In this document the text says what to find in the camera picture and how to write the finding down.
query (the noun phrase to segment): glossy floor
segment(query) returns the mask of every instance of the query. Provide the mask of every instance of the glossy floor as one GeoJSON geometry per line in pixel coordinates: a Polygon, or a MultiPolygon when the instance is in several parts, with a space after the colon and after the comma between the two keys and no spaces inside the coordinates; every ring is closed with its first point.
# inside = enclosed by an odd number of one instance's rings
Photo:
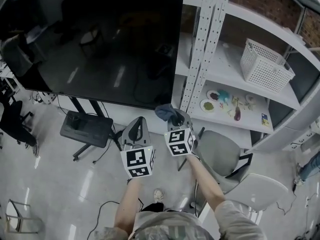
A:
{"type": "MultiPolygon", "coordinates": [[[[23,110],[35,113],[31,125],[40,143],[40,153],[35,158],[31,149],[25,149],[24,144],[18,145],[6,134],[0,140],[3,146],[0,150],[0,229],[4,225],[6,204],[8,199],[12,199],[29,203],[32,213],[43,220],[44,227],[38,235],[11,234],[6,239],[85,240],[97,222],[101,204],[107,201],[119,202],[126,189],[128,177],[119,151],[112,144],[94,165],[92,161],[105,149],[93,147],[79,162],[73,162],[72,154],[82,144],[60,136],[60,127],[65,118],[63,112],[53,105],[33,105],[30,101],[24,102],[23,110]]],[[[154,174],[144,178],[140,198],[148,205],[153,200],[153,190],[162,188],[165,191],[165,205],[178,209],[193,190],[194,179],[190,168],[186,164],[178,173],[178,159],[169,155],[163,136],[151,134],[151,140],[156,149],[154,174]]],[[[290,189],[295,160],[306,163],[311,155],[257,152],[250,171],[272,177],[290,189]]],[[[306,228],[315,228],[319,216],[319,199],[318,194],[314,193],[317,193],[319,186],[319,175],[311,177],[305,186],[296,190],[297,198],[285,216],[276,204],[263,212],[260,226],[269,239],[291,240],[303,234],[306,228]],[[305,208],[307,196],[312,196],[308,202],[309,209],[305,208]]],[[[289,192],[279,201],[280,207],[287,211],[294,197],[289,192]]],[[[101,209],[98,230],[113,225],[116,209],[117,205],[113,203],[101,209]]]]}

